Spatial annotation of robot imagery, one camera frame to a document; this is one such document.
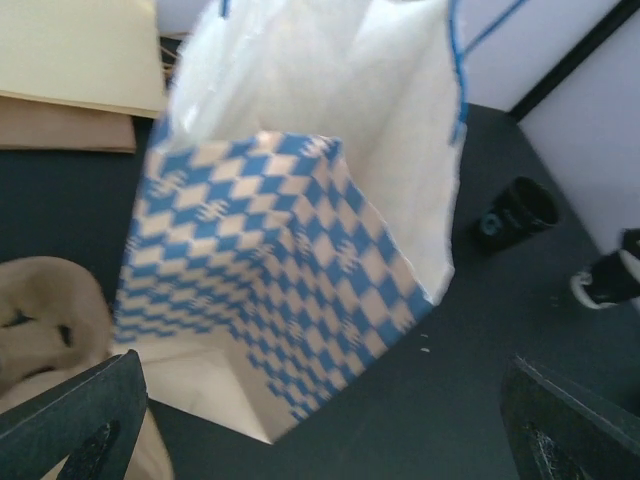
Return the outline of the brown pulp cup carrier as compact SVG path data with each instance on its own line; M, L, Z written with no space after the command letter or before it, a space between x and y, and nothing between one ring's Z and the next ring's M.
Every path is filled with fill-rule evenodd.
M112 317L84 267L35 256L1 265L1 414L114 357ZM41 479L59 479L56 465ZM148 408L122 479L172 479Z

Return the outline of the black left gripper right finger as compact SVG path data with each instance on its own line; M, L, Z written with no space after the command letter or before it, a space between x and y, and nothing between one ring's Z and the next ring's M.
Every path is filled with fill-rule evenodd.
M639 477L639 418L553 370L511 358L500 412L521 479Z

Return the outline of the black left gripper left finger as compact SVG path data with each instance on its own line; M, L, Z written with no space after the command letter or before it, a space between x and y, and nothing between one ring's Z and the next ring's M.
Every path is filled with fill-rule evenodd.
M122 479L147 408L138 354L130 350L1 414L1 477Z

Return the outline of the blue checkered paper bag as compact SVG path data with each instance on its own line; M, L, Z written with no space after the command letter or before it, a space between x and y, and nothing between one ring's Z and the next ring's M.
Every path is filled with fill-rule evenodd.
M145 155L114 345L273 443L439 304L466 137L456 1L213 1Z

